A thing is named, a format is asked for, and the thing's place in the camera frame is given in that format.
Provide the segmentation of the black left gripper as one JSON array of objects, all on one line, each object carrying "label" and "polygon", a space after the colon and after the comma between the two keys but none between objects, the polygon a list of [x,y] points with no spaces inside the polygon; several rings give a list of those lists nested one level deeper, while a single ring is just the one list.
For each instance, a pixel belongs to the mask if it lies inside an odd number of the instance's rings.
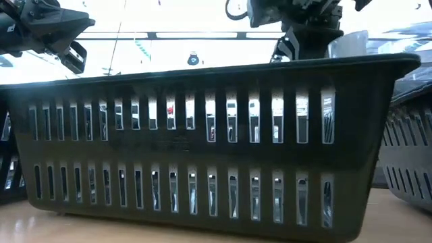
[{"label": "black left gripper", "polygon": [[84,72],[87,50],[76,38],[95,25],[88,13],[62,8],[57,0],[27,0],[20,21],[29,31],[31,50],[60,55],[61,63],[74,74]]}]

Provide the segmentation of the black slotted plastic basket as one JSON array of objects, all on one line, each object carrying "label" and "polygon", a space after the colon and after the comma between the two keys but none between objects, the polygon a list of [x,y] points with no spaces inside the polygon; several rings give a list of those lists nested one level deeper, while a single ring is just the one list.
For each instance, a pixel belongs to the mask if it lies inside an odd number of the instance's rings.
[{"label": "black slotted plastic basket", "polygon": [[9,110],[0,101],[0,205],[25,199],[26,184]]},{"label": "black slotted plastic basket", "polygon": [[37,209],[346,243],[412,53],[0,86]]}]

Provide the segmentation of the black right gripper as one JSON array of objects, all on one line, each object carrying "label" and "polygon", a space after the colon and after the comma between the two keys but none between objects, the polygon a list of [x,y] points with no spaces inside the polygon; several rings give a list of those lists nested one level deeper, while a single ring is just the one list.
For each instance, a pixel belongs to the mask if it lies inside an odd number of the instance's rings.
[{"label": "black right gripper", "polygon": [[344,35],[340,29],[341,0],[247,0],[246,15],[252,28],[281,22],[281,29],[294,31],[296,42],[280,37],[271,63],[326,57],[328,44]]}]

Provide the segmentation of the gray slotted plastic basket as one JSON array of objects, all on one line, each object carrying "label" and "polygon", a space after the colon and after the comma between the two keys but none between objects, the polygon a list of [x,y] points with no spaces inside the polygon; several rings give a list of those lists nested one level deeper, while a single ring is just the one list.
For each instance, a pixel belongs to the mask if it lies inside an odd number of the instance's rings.
[{"label": "gray slotted plastic basket", "polygon": [[391,102],[379,163],[396,197],[432,213],[432,82]]}]

